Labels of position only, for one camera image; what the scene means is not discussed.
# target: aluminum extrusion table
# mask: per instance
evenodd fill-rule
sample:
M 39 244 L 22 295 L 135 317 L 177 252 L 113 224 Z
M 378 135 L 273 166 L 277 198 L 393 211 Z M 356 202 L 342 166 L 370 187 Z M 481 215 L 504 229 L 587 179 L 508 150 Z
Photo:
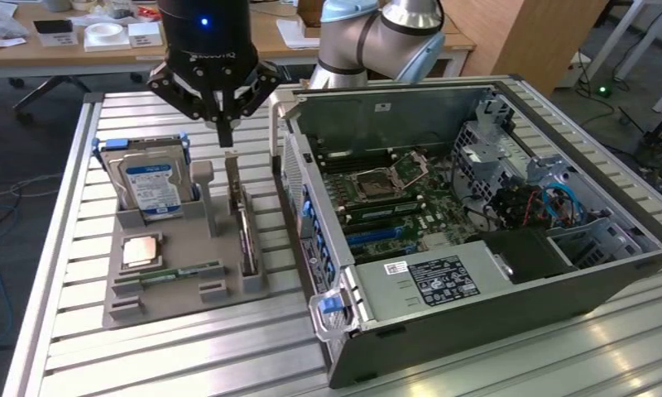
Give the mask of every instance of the aluminum extrusion table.
M 527 84 L 507 80 L 573 145 L 662 222 L 662 197 Z M 354 387 L 326 386 L 322 347 L 301 291 L 269 167 L 269 109 L 234 133 L 254 195 L 274 295 L 254 303 L 107 331 L 100 326 L 117 205 L 91 141 L 186 131 L 218 171 L 217 134 L 153 93 L 113 93 L 83 107 L 6 396 L 662 395 L 662 271 L 595 312 Z M 555 152 L 525 120 L 516 133 Z

